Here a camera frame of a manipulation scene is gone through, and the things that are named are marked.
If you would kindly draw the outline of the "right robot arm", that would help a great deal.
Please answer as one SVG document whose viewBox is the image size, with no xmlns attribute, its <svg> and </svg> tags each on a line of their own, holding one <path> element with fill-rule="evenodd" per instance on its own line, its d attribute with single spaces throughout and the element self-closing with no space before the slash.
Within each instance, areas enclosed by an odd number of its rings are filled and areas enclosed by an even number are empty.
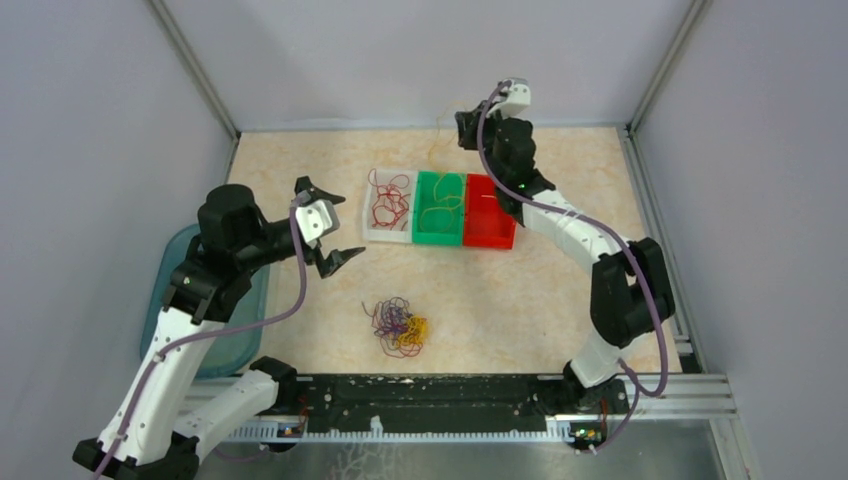
<svg viewBox="0 0 848 480">
<path fill-rule="evenodd" d="M 502 105 L 482 101 L 454 115 L 460 148 L 475 151 L 492 179 L 499 208 L 522 227 L 542 235 L 590 277 L 592 330 L 563 369 L 563 398 L 576 412 L 590 411 L 602 385 L 624 373 L 643 395 L 662 394 L 669 353 L 662 324 L 676 311 L 662 247 L 652 238 L 627 240 L 610 226 L 582 214 L 536 168 L 533 125 L 505 117 Z M 660 379 L 644 386 L 626 364 L 624 351 L 653 333 Z"/>
</svg>

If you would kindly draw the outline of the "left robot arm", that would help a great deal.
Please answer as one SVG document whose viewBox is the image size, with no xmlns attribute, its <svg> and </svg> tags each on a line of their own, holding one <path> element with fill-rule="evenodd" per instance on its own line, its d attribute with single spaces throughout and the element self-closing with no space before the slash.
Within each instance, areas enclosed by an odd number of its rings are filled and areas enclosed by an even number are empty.
<svg viewBox="0 0 848 480">
<path fill-rule="evenodd" d="M 198 210 L 198 233 L 164 290 L 153 338 L 116 413 L 75 447 L 73 461 L 94 478 L 192 479 L 207 457 L 250 418 L 292 411 L 300 399 L 296 370 L 256 360 L 227 390 L 193 410 L 180 409 L 214 341 L 231 336 L 230 320 L 264 267 L 292 258 L 305 277 L 336 273 L 358 248 L 323 253 L 322 239 L 340 228 L 343 197 L 295 182 L 286 218 L 271 222 L 242 184 L 211 190 Z"/>
</svg>

